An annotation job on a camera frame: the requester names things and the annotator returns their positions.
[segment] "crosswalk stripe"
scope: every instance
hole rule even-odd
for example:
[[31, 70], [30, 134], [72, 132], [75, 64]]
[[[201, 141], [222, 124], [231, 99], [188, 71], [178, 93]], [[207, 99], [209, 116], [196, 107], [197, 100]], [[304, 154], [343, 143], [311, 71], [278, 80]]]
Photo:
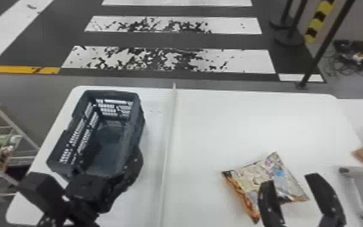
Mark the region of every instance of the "crosswalk stripe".
[[0, 65], [0, 73], [12, 74], [58, 74], [60, 68], [36, 66]]
[[267, 50], [75, 46], [62, 68], [273, 74]]
[[[283, 82], [299, 82], [304, 77], [304, 74], [279, 74], [280, 81]], [[312, 74], [309, 82], [324, 83], [324, 79], [319, 74]]]
[[262, 34], [256, 18], [94, 16], [85, 31]]
[[20, 0], [0, 15], [0, 55], [53, 0]]
[[250, 0], [103, 0], [103, 5], [252, 6]]

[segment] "black mechanical part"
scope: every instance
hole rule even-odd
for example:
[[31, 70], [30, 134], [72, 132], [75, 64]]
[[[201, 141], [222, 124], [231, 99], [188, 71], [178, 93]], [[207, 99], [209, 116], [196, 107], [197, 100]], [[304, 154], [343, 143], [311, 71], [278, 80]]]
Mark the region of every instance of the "black mechanical part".
[[332, 186], [318, 173], [307, 174], [305, 179], [323, 214], [318, 227], [345, 226], [346, 216], [338, 195]]
[[81, 200], [88, 203], [96, 212], [109, 212], [115, 199], [131, 186], [139, 175], [144, 159], [139, 147], [129, 157], [123, 174], [106, 178], [79, 174], [72, 178], [66, 187], [65, 195], [70, 200]]
[[102, 177], [78, 174], [64, 190], [50, 175], [29, 173], [18, 186], [19, 191], [44, 215], [37, 226], [61, 227], [70, 220], [75, 227], [98, 227], [99, 214], [110, 211], [115, 199], [138, 177], [144, 160], [134, 147], [120, 176]]
[[266, 181], [260, 185], [257, 205], [265, 227], [285, 227], [282, 209], [273, 181]]

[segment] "wire rack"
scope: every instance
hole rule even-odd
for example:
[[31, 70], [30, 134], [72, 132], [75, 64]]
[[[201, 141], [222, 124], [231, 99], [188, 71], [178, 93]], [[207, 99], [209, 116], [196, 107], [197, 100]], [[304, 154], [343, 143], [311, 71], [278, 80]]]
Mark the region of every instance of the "wire rack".
[[[8, 156], [3, 157], [3, 164], [0, 165], [0, 178], [3, 178], [10, 185], [16, 186], [18, 181], [9, 176], [6, 171], [9, 167], [30, 166], [39, 150], [39, 146], [22, 131], [2, 110], [0, 110], [0, 120], [3, 121], [3, 126], [0, 126], [0, 136], [3, 136], [3, 146], [12, 148]], [[9, 196], [9, 193], [0, 193], [0, 196]]]

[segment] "yellow and black striped post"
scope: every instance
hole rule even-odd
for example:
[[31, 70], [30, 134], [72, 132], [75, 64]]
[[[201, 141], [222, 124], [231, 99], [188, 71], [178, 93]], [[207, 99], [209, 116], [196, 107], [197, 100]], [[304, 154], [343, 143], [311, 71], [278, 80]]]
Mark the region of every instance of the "yellow and black striped post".
[[330, 14], [333, 9], [335, 0], [322, 0], [317, 8], [317, 12], [309, 23], [308, 29], [305, 32], [305, 41], [312, 43], [315, 41], [318, 32], [324, 25], [325, 18]]

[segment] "metal shelf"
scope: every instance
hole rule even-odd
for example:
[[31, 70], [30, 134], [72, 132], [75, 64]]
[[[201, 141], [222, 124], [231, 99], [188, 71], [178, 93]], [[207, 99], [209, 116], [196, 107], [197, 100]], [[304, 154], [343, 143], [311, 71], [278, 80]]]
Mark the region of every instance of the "metal shelf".
[[[10, 167], [26, 167], [30, 166], [34, 161], [34, 158], [39, 150], [39, 146], [22, 131], [11, 119], [0, 110], [0, 120], [4, 122], [4, 125], [0, 126], [0, 136], [5, 137], [5, 143], [0, 143], [0, 147], [13, 145], [13, 149], [7, 155], [6, 160], [3, 161], [3, 165], [0, 166], [0, 181], [5, 182], [7, 187], [5, 191], [0, 189], [0, 196], [11, 195], [11, 185], [17, 186], [18, 181], [5, 173]], [[19, 149], [22, 141], [25, 141], [29, 147], [26, 149]]]

